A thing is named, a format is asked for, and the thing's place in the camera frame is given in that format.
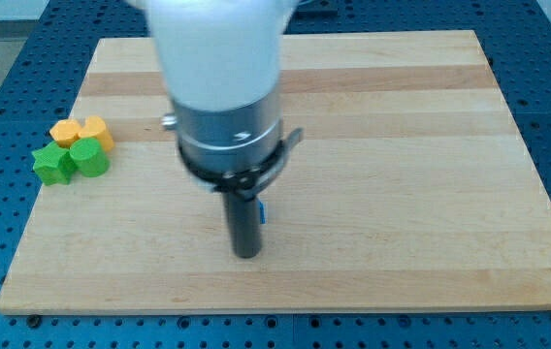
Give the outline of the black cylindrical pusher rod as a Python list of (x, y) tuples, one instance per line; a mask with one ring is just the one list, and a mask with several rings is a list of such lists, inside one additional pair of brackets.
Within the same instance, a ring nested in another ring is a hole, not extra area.
[(256, 197), (222, 195), (233, 252), (239, 258), (255, 257), (262, 248), (260, 206)]

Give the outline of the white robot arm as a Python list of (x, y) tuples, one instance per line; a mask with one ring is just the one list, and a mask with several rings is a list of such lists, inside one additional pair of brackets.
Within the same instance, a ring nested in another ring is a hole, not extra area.
[(164, 126), (192, 176), (222, 196), (232, 249), (262, 248), (258, 195), (303, 139), (283, 133), (280, 44), (297, 0), (135, 1), (173, 111)]

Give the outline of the silver cylindrical tool flange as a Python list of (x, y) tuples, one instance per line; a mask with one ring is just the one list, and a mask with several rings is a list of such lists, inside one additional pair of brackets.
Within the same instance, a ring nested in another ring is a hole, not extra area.
[(202, 111), (180, 102), (164, 114), (164, 130), (177, 136), (184, 167), (213, 192), (250, 200), (280, 175), (304, 138), (296, 128), (283, 135), (280, 87), (226, 111)]

